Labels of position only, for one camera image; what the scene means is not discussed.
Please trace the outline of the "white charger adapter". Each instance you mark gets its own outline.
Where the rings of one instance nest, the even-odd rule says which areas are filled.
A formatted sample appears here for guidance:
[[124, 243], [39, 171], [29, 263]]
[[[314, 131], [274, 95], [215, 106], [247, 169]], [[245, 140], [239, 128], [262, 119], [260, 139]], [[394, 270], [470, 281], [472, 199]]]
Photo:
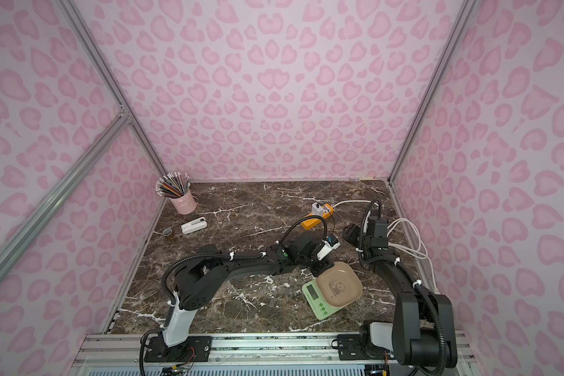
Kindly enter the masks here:
[[327, 212], [327, 208], [324, 205], [321, 205], [318, 202], [312, 204], [311, 214], [314, 216], [324, 216]]

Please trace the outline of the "green electronic scale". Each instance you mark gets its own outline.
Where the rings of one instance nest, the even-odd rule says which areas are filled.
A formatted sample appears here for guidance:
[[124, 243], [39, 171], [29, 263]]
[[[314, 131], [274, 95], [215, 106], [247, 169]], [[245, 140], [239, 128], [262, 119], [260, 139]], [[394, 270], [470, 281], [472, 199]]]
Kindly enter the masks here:
[[345, 308], [330, 304], [322, 295], [315, 280], [302, 285], [302, 293], [318, 321], [324, 321]]

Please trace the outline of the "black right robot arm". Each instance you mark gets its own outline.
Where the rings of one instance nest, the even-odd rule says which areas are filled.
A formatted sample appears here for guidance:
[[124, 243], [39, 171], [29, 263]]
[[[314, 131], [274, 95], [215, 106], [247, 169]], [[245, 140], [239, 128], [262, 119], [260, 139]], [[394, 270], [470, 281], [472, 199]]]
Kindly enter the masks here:
[[426, 288], [404, 265], [389, 241], [382, 202], [369, 202], [359, 225], [345, 228], [343, 239], [356, 247], [360, 265], [380, 277], [395, 299], [392, 327], [368, 320], [360, 327], [366, 358], [393, 354], [399, 364], [424, 375], [442, 375], [457, 366], [457, 340], [451, 301]]

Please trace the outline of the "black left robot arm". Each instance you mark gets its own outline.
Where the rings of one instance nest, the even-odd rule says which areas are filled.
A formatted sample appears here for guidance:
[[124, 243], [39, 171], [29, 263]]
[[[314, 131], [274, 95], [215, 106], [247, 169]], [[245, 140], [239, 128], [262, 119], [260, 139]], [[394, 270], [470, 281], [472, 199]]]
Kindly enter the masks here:
[[160, 329], [143, 334], [139, 348], [139, 373], [146, 374], [147, 360], [177, 356], [184, 363], [197, 359], [197, 348], [188, 343], [191, 324], [228, 280], [263, 275], [289, 274], [307, 267], [318, 277], [334, 266], [328, 255], [340, 246], [328, 232], [322, 216], [309, 215], [292, 224], [273, 244], [257, 253], [223, 253], [214, 244], [172, 263], [163, 273], [161, 290], [168, 298], [168, 316]]

